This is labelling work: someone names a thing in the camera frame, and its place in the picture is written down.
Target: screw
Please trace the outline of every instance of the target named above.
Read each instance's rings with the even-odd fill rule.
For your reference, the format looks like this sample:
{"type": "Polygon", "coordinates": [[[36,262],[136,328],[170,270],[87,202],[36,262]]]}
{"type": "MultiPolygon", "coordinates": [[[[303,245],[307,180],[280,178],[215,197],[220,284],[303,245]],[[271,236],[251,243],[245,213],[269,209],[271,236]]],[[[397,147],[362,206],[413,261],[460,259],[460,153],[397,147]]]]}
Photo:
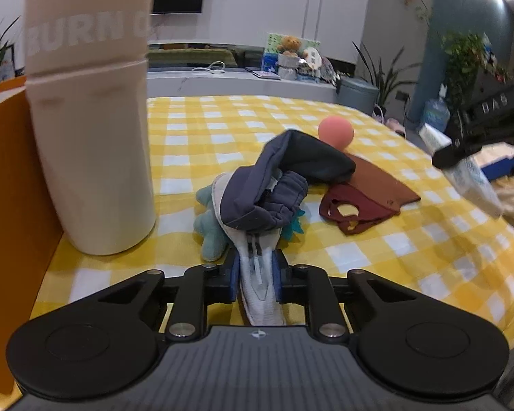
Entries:
{"type": "Polygon", "coordinates": [[[169,327],[169,333],[176,337],[190,337],[196,328],[190,323],[175,323],[169,327]]]}
{"type": "Polygon", "coordinates": [[[320,326],[319,331],[326,337],[338,338],[344,335],[346,328],[337,323],[326,323],[320,326]]]}

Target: white packet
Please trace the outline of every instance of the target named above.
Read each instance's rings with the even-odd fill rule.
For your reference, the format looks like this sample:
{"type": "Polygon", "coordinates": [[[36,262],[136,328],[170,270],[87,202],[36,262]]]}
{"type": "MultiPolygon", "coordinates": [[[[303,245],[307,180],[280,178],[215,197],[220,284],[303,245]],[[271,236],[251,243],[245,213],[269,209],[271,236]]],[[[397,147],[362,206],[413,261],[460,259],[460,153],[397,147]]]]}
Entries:
{"type": "MultiPolygon", "coordinates": [[[[423,125],[419,135],[431,154],[451,144],[449,137],[429,124],[423,125]]],[[[442,172],[457,193],[489,216],[498,218],[503,214],[503,206],[495,190],[472,156],[462,159],[454,167],[442,172]]]]}

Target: black fabric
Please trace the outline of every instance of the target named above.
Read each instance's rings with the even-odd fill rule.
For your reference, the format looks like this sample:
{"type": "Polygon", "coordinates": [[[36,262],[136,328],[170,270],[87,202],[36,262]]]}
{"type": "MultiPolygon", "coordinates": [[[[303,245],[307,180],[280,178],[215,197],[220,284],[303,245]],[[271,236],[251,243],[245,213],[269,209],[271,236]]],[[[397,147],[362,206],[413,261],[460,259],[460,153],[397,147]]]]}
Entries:
{"type": "Polygon", "coordinates": [[[347,155],[297,130],[286,130],[262,149],[255,165],[238,168],[221,201],[226,226],[259,233],[288,225],[310,183],[336,183],[350,179],[356,166],[347,155]],[[283,176],[266,192],[273,172],[283,176]]]}

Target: white marble wall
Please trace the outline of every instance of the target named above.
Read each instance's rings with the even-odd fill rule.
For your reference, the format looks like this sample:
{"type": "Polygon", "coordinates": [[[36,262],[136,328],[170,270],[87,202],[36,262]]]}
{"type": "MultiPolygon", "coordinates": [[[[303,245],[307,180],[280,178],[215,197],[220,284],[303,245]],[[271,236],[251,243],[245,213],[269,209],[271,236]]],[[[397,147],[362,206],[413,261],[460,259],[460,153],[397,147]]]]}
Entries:
{"type": "MultiPolygon", "coordinates": [[[[200,14],[155,15],[149,42],[213,42],[264,46],[268,32],[322,42],[321,52],[355,62],[368,0],[204,0],[200,14]]],[[[22,15],[25,0],[0,0],[2,29],[22,15]]],[[[25,65],[22,18],[6,37],[15,65],[25,65]]]]}

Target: white cable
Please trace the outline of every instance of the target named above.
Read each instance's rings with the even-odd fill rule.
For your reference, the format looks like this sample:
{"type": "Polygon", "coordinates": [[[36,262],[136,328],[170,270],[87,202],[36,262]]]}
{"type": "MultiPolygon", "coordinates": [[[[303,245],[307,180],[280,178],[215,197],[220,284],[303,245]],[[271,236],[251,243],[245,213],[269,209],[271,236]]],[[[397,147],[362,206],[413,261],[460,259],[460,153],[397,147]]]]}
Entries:
{"type": "Polygon", "coordinates": [[[193,73],[225,74],[225,68],[226,68],[225,62],[221,62],[220,60],[217,60],[217,61],[213,62],[211,65],[209,65],[207,68],[202,68],[200,66],[197,68],[192,68],[192,72],[193,73]],[[213,65],[216,65],[216,64],[221,64],[222,68],[220,70],[212,69],[213,65]]]}

